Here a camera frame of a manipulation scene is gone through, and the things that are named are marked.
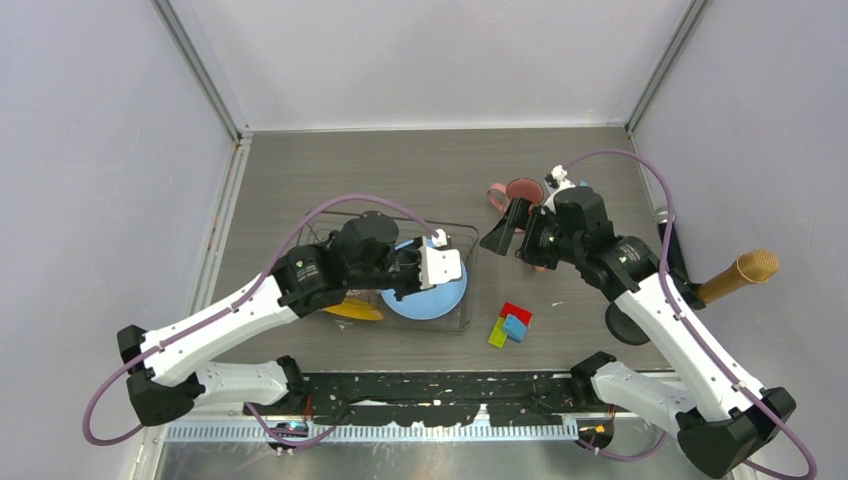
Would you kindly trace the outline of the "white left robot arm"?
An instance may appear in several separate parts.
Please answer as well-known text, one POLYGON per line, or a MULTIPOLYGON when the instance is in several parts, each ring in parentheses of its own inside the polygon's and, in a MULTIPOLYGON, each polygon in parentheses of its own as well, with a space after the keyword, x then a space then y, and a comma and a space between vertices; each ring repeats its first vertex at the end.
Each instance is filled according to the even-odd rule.
POLYGON ((121 357, 130 361, 130 403, 140 423, 169 423, 201 406, 247 403, 298 412, 307 386, 290 356, 261 364, 227 364, 215 357, 272 328, 339 305, 351 290, 417 294, 423 279, 426 237, 397 244, 395 220, 369 211, 348 220, 322 242, 297 245, 275 259, 269 272, 190 317, 158 330, 128 326, 117 334, 121 357))

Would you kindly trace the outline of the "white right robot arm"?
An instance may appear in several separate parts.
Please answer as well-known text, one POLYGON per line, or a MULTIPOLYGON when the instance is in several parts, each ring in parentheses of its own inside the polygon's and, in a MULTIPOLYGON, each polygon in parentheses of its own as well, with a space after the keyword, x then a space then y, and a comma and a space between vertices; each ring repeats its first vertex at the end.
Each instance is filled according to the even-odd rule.
POLYGON ((547 270, 573 265, 647 335, 684 385, 673 388, 597 352, 571 369, 580 408, 606 403, 639 415, 674 436, 690 463, 715 479, 767 445, 796 410, 785 388, 765 387, 718 344, 643 240, 615 234, 591 188, 562 189, 544 205, 512 199, 481 245, 505 255, 518 230, 517 258, 547 270))

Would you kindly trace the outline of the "yellow patterned plate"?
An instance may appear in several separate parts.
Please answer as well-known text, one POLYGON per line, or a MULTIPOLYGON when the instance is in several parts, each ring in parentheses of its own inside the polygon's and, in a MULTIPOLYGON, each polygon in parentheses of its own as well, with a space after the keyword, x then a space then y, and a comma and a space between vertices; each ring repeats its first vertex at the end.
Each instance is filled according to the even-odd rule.
POLYGON ((340 304, 325 307, 323 311, 354 320, 370 322, 384 320, 384 315, 374 305, 354 298, 345 298, 340 304))

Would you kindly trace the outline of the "patterned pink mug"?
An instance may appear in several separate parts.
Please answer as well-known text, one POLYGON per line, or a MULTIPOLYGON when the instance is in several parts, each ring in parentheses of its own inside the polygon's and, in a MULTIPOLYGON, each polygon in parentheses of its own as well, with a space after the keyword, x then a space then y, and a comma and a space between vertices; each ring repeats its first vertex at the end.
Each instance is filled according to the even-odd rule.
POLYGON ((526 200, 527 212, 545 199, 543 186, 531 178, 516 178, 508 184, 493 183, 486 192, 490 204, 496 209, 498 218, 502 218, 510 205, 519 199, 526 200))

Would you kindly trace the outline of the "light blue plate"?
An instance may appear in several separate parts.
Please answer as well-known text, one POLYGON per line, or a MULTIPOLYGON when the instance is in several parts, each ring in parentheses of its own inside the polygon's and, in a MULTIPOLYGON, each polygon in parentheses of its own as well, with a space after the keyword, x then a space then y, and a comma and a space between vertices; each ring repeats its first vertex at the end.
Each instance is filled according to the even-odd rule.
POLYGON ((469 283, 463 260, 460 260, 461 277, 458 280, 405 296, 398 301, 393 289, 381 290, 383 302, 398 315, 415 320, 429 321, 442 317, 454 310, 463 300, 469 283))

